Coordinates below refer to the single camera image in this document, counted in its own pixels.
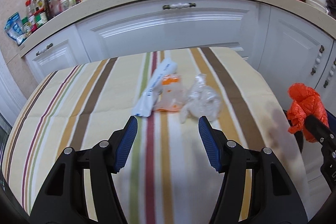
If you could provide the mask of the orange plastic bag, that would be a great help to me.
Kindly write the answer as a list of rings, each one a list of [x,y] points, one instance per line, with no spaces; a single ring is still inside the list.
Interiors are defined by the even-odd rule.
[[[288,95],[293,100],[286,113],[288,120],[291,122],[288,132],[294,134],[301,131],[308,142],[317,142],[315,137],[305,128],[304,121],[307,116],[313,115],[329,127],[327,112],[320,95],[313,88],[303,83],[292,84],[288,88]]]

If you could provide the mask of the clear crumpled plastic bag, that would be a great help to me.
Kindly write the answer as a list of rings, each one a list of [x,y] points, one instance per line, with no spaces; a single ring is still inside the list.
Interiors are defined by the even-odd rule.
[[[193,85],[185,95],[185,103],[179,113],[179,120],[185,123],[188,117],[200,118],[206,116],[209,121],[219,118],[222,99],[214,88],[206,83],[206,74],[195,76]]]

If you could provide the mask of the white tube wrapper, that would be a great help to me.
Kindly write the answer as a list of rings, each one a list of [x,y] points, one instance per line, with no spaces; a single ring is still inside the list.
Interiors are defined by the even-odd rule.
[[[131,114],[138,117],[149,117],[162,91],[162,80],[167,75],[172,75],[177,71],[177,63],[171,58],[165,58],[149,80],[148,85],[142,92],[139,100],[131,111]]]

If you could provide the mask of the blue snack packet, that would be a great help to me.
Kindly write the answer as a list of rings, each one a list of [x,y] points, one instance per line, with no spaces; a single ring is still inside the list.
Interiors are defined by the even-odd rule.
[[[20,46],[27,39],[18,12],[13,14],[7,20],[5,25],[5,32],[11,39],[16,42],[17,46]]]

